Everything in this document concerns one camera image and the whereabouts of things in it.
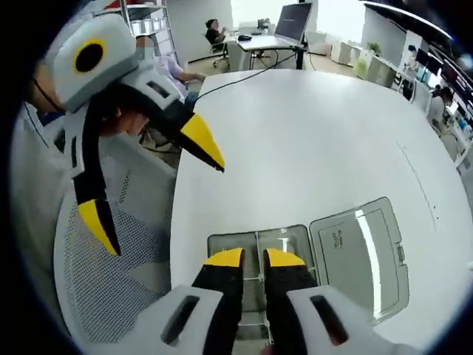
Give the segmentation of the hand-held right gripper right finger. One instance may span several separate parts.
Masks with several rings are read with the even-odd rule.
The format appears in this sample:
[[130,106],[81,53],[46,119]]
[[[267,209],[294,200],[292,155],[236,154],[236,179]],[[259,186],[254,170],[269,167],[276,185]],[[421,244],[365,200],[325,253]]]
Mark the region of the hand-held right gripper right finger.
[[392,353],[392,344],[353,318],[356,310],[336,310],[335,293],[317,285],[301,258],[267,248],[263,259],[270,354]]

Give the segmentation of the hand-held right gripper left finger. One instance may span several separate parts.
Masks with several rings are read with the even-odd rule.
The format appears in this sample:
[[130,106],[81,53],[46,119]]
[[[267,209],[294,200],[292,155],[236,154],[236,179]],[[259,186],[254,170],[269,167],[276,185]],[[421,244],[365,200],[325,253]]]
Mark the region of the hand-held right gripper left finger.
[[178,286],[142,311],[130,354],[230,354],[242,316],[245,251],[219,251],[190,286]]

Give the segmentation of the person's left hand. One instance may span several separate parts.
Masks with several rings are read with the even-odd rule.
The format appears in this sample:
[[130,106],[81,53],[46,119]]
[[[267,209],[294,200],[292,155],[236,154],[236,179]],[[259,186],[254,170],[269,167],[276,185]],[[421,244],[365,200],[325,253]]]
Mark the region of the person's left hand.
[[104,119],[101,125],[100,136],[110,137],[119,134],[139,135],[148,122],[149,119],[136,109],[117,107],[111,117]]

